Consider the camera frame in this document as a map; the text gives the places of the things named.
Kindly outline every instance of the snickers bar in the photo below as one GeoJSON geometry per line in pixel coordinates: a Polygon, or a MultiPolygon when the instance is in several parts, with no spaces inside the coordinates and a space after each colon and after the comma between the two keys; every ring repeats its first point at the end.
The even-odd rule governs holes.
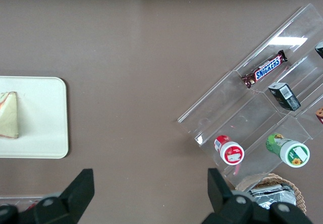
{"type": "Polygon", "coordinates": [[[280,50],[277,55],[269,58],[263,64],[253,70],[250,74],[241,77],[241,79],[243,80],[245,85],[250,88],[255,82],[269,74],[272,70],[286,61],[287,58],[285,57],[284,51],[280,50]]]}

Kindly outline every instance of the clear acrylic display rack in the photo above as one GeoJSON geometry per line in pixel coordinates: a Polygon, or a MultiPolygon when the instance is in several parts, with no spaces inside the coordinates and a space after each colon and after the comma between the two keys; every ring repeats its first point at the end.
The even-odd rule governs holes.
{"type": "Polygon", "coordinates": [[[309,4],[178,119],[236,189],[251,189],[282,162],[266,149],[270,134],[306,143],[323,130],[315,115],[323,107],[323,58],[315,51],[322,40],[323,18],[309,4]],[[288,61],[247,88],[241,77],[279,50],[284,50],[288,61]],[[283,109],[268,90],[274,82],[288,83],[301,107],[283,109]],[[229,136],[244,148],[245,157],[239,165],[225,164],[216,152],[214,141],[219,135],[229,136]]]}

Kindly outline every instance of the green and white jar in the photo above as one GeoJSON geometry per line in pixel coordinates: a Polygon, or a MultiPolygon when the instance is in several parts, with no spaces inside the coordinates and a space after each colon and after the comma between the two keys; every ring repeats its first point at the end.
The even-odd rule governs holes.
{"type": "Polygon", "coordinates": [[[266,142],[267,149],[276,154],[290,167],[302,167],[309,160],[309,149],[304,144],[284,138],[281,134],[271,134],[266,142]]]}

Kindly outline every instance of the plastic container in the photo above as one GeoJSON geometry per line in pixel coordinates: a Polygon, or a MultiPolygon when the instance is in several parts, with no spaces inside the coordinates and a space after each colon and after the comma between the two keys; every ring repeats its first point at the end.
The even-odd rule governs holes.
{"type": "Polygon", "coordinates": [[[323,131],[315,114],[323,107],[323,58],[315,50],[322,40],[323,18],[309,4],[178,118],[236,189],[249,190],[282,162],[266,148],[270,134],[279,132],[304,144],[323,131]],[[241,77],[280,50],[288,61],[248,88],[241,77]],[[274,82],[287,83],[301,107],[295,111],[282,108],[268,89],[274,82]],[[214,148],[220,135],[229,135],[244,149],[239,165],[226,164],[214,148]]]}
{"type": "Polygon", "coordinates": [[[222,160],[228,165],[237,165],[244,158],[243,148],[228,136],[218,136],[214,141],[214,147],[219,152],[222,160]]]}
{"type": "Polygon", "coordinates": [[[276,154],[290,167],[302,167],[310,157],[308,147],[298,141],[284,138],[279,133],[268,137],[266,147],[269,152],[276,154]]]}

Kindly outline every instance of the candy bar wrapper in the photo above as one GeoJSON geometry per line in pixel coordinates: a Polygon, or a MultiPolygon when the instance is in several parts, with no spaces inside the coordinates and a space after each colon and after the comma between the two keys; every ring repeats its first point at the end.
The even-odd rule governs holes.
{"type": "Polygon", "coordinates": [[[286,61],[287,58],[284,54],[284,51],[280,50],[277,55],[267,59],[250,74],[241,77],[241,79],[245,83],[245,85],[250,88],[254,83],[256,83],[258,80],[269,74],[271,71],[273,71],[275,68],[286,61]]]}
{"type": "Polygon", "coordinates": [[[321,41],[316,47],[315,50],[317,51],[318,55],[323,58],[323,41],[321,41]]]}

